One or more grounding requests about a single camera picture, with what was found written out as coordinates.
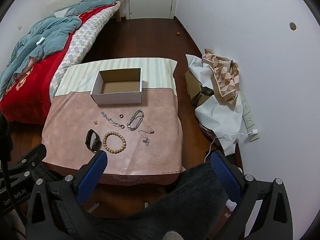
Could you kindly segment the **brown cardboard box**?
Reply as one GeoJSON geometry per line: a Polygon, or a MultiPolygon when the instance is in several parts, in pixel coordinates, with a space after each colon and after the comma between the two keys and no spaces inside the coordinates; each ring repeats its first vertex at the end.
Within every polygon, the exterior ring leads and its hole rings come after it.
{"type": "Polygon", "coordinates": [[[185,81],[187,92],[193,106],[199,107],[214,95],[213,90],[203,87],[200,81],[198,81],[189,70],[185,73],[185,81]]]}

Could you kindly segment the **teal blue quilt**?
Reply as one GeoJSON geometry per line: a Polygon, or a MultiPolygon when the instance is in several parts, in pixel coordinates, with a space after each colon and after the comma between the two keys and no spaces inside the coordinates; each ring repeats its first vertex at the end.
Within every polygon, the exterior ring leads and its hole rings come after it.
{"type": "Polygon", "coordinates": [[[115,5],[117,0],[81,1],[66,9],[61,17],[48,16],[35,23],[16,43],[11,58],[1,73],[1,97],[16,82],[17,76],[38,61],[62,51],[69,35],[82,24],[79,15],[105,5],[115,5]]]}

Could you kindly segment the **beige geometric pattern scarf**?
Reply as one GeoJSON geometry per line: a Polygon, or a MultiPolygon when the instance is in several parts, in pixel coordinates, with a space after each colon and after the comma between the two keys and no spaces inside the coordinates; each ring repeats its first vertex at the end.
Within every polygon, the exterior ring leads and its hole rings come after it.
{"type": "Polygon", "coordinates": [[[214,95],[219,104],[234,109],[240,91],[240,72],[238,64],[224,56],[205,49],[202,63],[208,64],[212,70],[211,81],[214,95]]]}

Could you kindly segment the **black fuzzy cushion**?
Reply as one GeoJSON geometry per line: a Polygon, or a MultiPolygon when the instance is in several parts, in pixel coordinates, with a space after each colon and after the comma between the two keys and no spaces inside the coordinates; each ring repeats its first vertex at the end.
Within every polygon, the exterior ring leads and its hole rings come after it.
{"type": "Polygon", "coordinates": [[[91,221],[103,239],[163,239],[170,231],[206,239],[228,199],[210,163],[180,173],[165,190],[164,198],[139,213],[91,221]]]}

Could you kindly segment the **black smart band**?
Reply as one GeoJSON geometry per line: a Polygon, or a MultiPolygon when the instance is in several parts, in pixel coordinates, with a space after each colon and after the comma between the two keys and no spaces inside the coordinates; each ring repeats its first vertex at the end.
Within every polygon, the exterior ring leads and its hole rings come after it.
{"type": "Polygon", "coordinates": [[[96,153],[101,148],[101,140],[97,132],[95,132],[93,129],[90,129],[87,132],[85,145],[88,150],[90,150],[93,153],[96,153]]]}

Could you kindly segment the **red bed blanket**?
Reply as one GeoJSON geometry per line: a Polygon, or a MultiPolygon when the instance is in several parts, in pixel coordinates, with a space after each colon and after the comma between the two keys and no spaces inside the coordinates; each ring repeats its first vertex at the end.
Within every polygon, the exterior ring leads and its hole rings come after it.
{"type": "Polygon", "coordinates": [[[75,31],[69,35],[62,51],[24,70],[1,97],[1,113],[9,122],[36,125],[45,123],[52,101],[49,97],[50,82],[68,50],[75,31]]]}

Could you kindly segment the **white cardboard box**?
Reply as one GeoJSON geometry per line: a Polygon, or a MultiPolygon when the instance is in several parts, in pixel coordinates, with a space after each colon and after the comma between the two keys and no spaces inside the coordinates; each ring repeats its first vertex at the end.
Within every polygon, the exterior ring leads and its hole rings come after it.
{"type": "Polygon", "coordinates": [[[140,68],[101,70],[95,78],[91,97],[98,106],[141,104],[142,84],[140,68]]]}

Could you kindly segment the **white power strip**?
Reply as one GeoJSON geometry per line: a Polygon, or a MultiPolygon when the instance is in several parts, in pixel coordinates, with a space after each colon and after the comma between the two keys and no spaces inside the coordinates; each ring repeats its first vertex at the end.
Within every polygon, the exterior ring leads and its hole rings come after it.
{"type": "Polygon", "coordinates": [[[248,101],[242,90],[239,91],[239,95],[242,102],[242,119],[247,129],[247,133],[251,142],[259,139],[259,131],[255,123],[253,113],[250,109],[248,101]]]}

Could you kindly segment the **pink and striped table cloth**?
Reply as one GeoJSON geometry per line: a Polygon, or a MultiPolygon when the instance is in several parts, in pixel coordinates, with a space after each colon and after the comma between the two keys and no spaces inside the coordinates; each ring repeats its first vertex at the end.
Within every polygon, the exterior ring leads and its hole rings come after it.
{"type": "Polygon", "coordinates": [[[107,151],[106,174],[161,176],[182,169],[183,132],[178,118],[174,79],[176,61],[164,58],[126,58],[96,61],[68,68],[42,132],[46,163],[76,170],[93,153],[85,145],[90,129],[107,151]],[[101,70],[140,68],[141,104],[98,106],[91,90],[101,70]]]}

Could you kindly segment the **checkered bed sheet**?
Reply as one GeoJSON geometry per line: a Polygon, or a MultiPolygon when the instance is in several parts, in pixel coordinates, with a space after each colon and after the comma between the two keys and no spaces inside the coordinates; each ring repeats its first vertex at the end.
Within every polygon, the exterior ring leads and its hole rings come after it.
{"type": "Polygon", "coordinates": [[[80,15],[82,25],[73,34],[68,50],[51,79],[50,100],[57,92],[67,69],[83,61],[105,24],[119,11],[120,5],[121,2],[116,1],[111,5],[98,7],[80,15]]]}

